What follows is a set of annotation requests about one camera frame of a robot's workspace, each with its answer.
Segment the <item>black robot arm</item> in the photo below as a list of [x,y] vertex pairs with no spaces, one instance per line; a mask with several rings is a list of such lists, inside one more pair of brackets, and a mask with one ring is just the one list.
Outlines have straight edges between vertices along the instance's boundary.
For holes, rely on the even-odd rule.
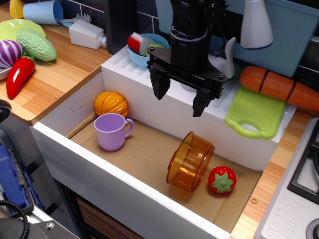
[[176,80],[196,90],[193,115],[199,117],[222,94],[226,76],[209,61],[212,32],[226,16],[224,0],[173,0],[171,47],[148,47],[154,95],[161,100]]

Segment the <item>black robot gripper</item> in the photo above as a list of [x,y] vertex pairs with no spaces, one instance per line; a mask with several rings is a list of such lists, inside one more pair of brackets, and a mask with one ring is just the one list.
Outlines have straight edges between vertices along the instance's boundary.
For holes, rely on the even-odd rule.
[[169,28],[170,48],[148,48],[147,68],[153,93],[161,100],[176,80],[196,90],[193,116],[199,117],[210,101],[222,94],[226,77],[208,60],[212,24],[177,25]]

